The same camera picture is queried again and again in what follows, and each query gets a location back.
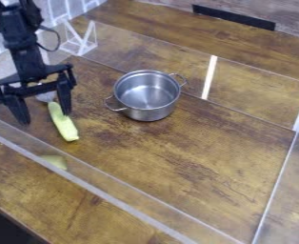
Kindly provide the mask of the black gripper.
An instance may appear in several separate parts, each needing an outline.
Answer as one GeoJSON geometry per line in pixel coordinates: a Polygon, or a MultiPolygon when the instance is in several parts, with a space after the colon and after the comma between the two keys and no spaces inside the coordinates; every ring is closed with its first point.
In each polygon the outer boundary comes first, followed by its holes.
{"type": "Polygon", "coordinates": [[[9,108],[20,124],[30,123],[25,98],[46,92],[57,92],[64,115],[72,111],[70,91],[76,86],[73,66],[69,63],[46,65],[40,45],[5,44],[10,51],[16,73],[0,79],[0,103],[9,108]]]}

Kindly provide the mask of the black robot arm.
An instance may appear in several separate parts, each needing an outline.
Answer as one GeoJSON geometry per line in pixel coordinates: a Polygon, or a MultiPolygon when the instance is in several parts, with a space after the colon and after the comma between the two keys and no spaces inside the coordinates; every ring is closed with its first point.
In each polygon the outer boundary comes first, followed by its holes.
{"type": "Polygon", "coordinates": [[[4,104],[16,120],[30,123],[25,98],[46,92],[58,93],[64,115],[72,110],[70,91],[76,86],[70,64],[46,65],[42,61],[44,46],[38,43],[36,31],[58,32],[42,24],[41,9],[33,0],[18,0],[5,6],[0,0],[0,33],[4,47],[10,51],[16,73],[0,79],[0,104],[4,104]]]}

